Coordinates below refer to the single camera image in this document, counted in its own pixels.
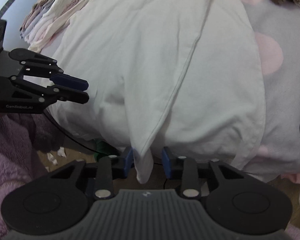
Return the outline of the cream white long-sleeve shirt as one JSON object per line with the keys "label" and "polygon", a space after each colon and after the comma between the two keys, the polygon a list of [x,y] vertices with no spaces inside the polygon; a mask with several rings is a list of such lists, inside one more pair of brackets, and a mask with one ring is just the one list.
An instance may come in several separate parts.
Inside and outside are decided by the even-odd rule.
{"label": "cream white long-sleeve shirt", "polygon": [[238,169],[256,155],[264,80],[241,0],[89,0],[68,23],[53,57],[90,99],[50,113],[74,136],[131,146],[139,182],[163,147]]}

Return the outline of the purple fleece sleeve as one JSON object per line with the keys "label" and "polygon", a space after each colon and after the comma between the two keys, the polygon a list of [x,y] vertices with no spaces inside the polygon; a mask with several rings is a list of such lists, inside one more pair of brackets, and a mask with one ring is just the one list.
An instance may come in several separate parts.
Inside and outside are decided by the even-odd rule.
{"label": "purple fleece sleeve", "polygon": [[[46,175],[38,152],[57,151],[64,135],[41,114],[0,114],[0,208],[13,190]],[[0,211],[0,239],[8,232]]]}

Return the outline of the folded grey garment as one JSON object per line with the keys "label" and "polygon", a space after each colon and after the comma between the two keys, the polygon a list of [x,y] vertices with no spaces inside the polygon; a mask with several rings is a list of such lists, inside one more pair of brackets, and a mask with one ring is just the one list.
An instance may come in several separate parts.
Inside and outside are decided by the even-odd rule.
{"label": "folded grey garment", "polygon": [[41,19],[41,17],[51,8],[51,5],[53,4],[55,0],[49,0],[42,8],[42,10],[39,12],[39,14],[31,21],[29,26],[23,31],[20,32],[20,38],[24,38],[36,25],[36,23]]}

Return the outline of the folded pink garment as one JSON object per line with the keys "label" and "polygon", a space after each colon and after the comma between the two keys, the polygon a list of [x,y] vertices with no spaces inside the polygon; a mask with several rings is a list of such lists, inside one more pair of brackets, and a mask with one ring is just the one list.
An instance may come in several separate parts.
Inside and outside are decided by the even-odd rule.
{"label": "folded pink garment", "polygon": [[89,0],[55,0],[51,8],[26,35],[30,44],[28,50],[41,52],[53,35],[63,29],[65,24],[69,24],[69,18],[88,2]]}

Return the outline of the folded white garment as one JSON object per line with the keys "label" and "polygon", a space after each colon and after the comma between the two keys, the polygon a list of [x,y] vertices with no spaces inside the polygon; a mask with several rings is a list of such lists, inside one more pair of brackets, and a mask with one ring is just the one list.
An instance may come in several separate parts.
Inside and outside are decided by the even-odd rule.
{"label": "folded white garment", "polygon": [[21,38],[28,44],[43,38],[50,24],[79,0],[38,0],[20,28]]}

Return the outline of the folded beige garment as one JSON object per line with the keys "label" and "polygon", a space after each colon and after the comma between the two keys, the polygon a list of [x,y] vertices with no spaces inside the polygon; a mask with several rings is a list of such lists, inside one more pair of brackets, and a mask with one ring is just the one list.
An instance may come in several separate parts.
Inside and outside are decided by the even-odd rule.
{"label": "folded beige garment", "polygon": [[22,25],[20,26],[19,31],[23,32],[31,23],[31,21],[39,14],[39,12],[42,10],[43,6],[48,2],[49,0],[38,0],[34,5],[32,6],[31,11],[29,14],[25,17]]}

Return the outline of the grey pink-dotted bed cover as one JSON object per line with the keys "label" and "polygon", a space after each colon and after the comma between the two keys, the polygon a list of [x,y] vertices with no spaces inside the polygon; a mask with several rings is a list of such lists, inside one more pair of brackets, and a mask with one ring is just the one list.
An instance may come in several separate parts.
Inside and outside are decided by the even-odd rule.
{"label": "grey pink-dotted bed cover", "polygon": [[241,1],[259,47],[266,97],[263,138],[245,169],[300,184],[300,6]]}

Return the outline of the grey wall switch panel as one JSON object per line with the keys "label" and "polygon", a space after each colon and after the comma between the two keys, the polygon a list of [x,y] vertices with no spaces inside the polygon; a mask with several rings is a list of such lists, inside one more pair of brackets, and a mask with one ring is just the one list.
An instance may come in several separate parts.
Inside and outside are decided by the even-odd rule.
{"label": "grey wall switch panel", "polygon": [[6,13],[6,11],[11,7],[11,5],[15,2],[15,0],[8,0],[4,6],[0,9],[0,19],[2,18],[2,16],[4,16],[4,14]]}

